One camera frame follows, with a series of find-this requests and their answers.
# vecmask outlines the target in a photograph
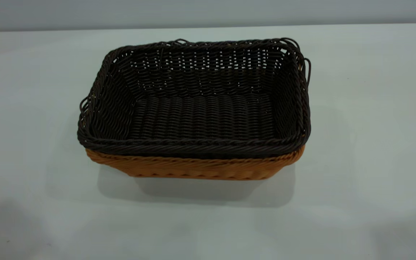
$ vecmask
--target basket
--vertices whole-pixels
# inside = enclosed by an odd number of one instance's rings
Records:
[[[253,180],[267,179],[302,156],[298,151],[264,159],[189,159],[108,155],[86,149],[91,160],[109,165],[132,177]]]
[[[311,132],[305,61],[289,38],[116,49],[81,102],[78,140],[98,155],[277,160]]]

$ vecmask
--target table surface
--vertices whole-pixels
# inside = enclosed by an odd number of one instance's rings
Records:
[[[78,143],[111,49],[283,36],[312,133],[273,178],[134,179]],[[0,32],[0,259],[112,257],[416,259],[416,24]]]

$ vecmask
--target gray wall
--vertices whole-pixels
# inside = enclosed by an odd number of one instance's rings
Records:
[[[416,22],[416,0],[0,0],[0,31]]]

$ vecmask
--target dark brown wicker basket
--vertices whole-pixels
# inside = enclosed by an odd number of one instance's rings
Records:
[[[231,159],[294,152],[311,132],[305,60],[289,38],[116,49],[81,102],[78,140],[111,155]]]

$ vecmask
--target orange wicker basket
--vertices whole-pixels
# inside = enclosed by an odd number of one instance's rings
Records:
[[[304,146],[286,155],[264,159],[189,159],[108,155],[86,149],[91,160],[132,177],[192,179],[267,179],[302,156]]]

